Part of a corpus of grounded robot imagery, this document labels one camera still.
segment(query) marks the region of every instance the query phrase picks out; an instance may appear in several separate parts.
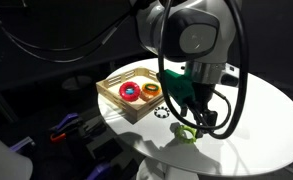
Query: dark background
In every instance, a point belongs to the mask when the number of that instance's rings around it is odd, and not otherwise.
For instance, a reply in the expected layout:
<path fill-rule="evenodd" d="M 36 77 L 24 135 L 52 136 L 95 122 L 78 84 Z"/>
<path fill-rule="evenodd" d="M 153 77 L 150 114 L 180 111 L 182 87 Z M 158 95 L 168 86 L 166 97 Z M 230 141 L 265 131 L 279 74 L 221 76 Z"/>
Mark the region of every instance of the dark background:
<path fill-rule="evenodd" d="M 130 9 L 128 0 L 32 0 L 26 3 L 30 7 L 27 12 L 0 11 L 3 25 L 26 42 L 50 48 L 73 47 L 86 42 Z M 19 6 L 21 1 L 0 1 L 0 5 Z M 242 12 L 249 37 L 250 72 L 293 100 L 293 3 L 243 0 Z M 68 59 L 88 52 L 97 44 L 66 54 L 37 54 Z M 116 67 L 120 67 L 148 57 L 153 55 L 139 45 L 133 18 L 99 51 L 69 64 L 35 59 L 12 44 L 0 30 L 0 93 L 21 119 L 60 104 L 66 112 L 80 110 L 78 104 L 88 101 L 88 108 L 96 103 L 94 97 L 87 98 L 96 96 L 95 90 L 91 91 L 94 86 L 85 92 L 67 92 L 61 89 L 65 79 L 79 74 L 98 81 L 110 73 L 107 62 L 115 61 Z M 238 64 L 237 56 L 231 55 L 230 62 Z M 0 115 L 0 127 L 5 123 Z"/>

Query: white round table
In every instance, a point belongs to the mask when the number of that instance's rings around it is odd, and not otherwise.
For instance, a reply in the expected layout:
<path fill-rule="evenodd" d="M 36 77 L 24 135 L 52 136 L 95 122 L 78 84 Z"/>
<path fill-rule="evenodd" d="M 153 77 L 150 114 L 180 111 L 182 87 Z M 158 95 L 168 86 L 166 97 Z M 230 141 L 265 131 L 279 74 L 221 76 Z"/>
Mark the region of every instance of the white round table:
<path fill-rule="evenodd" d="M 183 65 L 165 61 L 165 68 L 180 74 Z M 158 71 L 157 59 L 149 59 L 124 66 L 109 77 L 140 66 Z M 237 89 L 217 85 L 216 90 L 229 99 L 234 109 Z M 293 101 L 251 74 L 240 122 L 226 140 L 204 135 L 195 144 L 182 144 L 171 130 L 179 122 L 173 115 L 159 119 L 152 111 L 131 124 L 122 116 L 123 112 L 102 95 L 98 96 L 98 104 L 105 122 L 124 142 L 171 167 L 202 175 L 233 177 L 265 174 L 293 162 Z M 224 120 L 227 106 L 223 100 L 214 95 L 209 108 L 218 112 L 217 124 Z M 190 112 L 186 119 L 195 122 Z"/>

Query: wooden tray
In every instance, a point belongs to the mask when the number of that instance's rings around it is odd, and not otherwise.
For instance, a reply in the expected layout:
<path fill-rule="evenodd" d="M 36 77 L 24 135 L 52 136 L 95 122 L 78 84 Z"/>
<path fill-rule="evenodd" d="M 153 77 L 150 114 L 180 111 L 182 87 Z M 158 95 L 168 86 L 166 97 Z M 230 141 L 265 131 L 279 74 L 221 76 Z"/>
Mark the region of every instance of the wooden tray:
<path fill-rule="evenodd" d="M 118 108 L 122 109 L 124 113 L 128 115 L 129 119 L 126 118 L 127 120 L 131 123 L 136 123 L 160 105 L 164 98 L 162 93 L 160 93 L 148 102 L 140 98 L 135 102 L 127 102 L 119 95 L 120 86 L 127 81 L 133 81 L 140 87 L 142 87 L 144 83 L 151 82 L 158 85 L 160 85 L 160 83 L 156 78 L 156 72 L 143 67 L 124 72 L 118 76 L 96 83 L 98 93 L 114 103 Z"/>

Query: red ring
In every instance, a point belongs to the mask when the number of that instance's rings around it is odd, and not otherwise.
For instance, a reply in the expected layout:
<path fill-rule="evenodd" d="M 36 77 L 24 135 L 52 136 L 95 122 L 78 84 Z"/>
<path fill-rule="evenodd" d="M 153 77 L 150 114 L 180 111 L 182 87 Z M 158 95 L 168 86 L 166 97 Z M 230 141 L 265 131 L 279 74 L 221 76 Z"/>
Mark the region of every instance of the red ring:
<path fill-rule="evenodd" d="M 134 93 L 133 94 L 127 94 L 126 90 L 132 88 L 134 89 Z M 129 101 L 129 102 L 133 102 L 136 101 L 140 95 L 140 88 L 138 86 L 138 84 L 134 83 L 134 82 L 126 82 L 124 84 L 122 84 L 119 88 L 119 95 L 125 100 L 125 101 Z"/>

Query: green object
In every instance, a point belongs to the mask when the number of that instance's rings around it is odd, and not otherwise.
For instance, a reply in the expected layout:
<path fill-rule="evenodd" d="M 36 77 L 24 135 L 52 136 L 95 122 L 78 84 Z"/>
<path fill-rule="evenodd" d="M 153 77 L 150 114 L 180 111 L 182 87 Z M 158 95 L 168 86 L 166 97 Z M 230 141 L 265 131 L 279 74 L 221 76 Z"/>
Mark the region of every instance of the green object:
<path fill-rule="evenodd" d="M 147 83 L 145 85 L 145 89 L 149 90 L 149 91 L 158 91 L 159 87 L 157 84 L 151 84 L 151 83 Z"/>
<path fill-rule="evenodd" d="M 186 137 L 184 137 L 184 131 L 188 131 L 190 132 L 193 137 L 190 138 L 190 139 L 187 139 Z M 191 127 L 188 127 L 188 126 L 185 126 L 185 125 L 181 125 L 179 127 L 176 128 L 175 130 L 175 136 L 183 143 L 186 143 L 186 144 L 193 144 L 196 142 L 196 130 L 191 128 Z"/>
<path fill-rule="evenodd" d="M 185 100 L 195 100 L 192 81 L 185 75 L 177 74 L 169 69 L 164 72 L 167 90 L 179 106 L 186 106 Z"/>

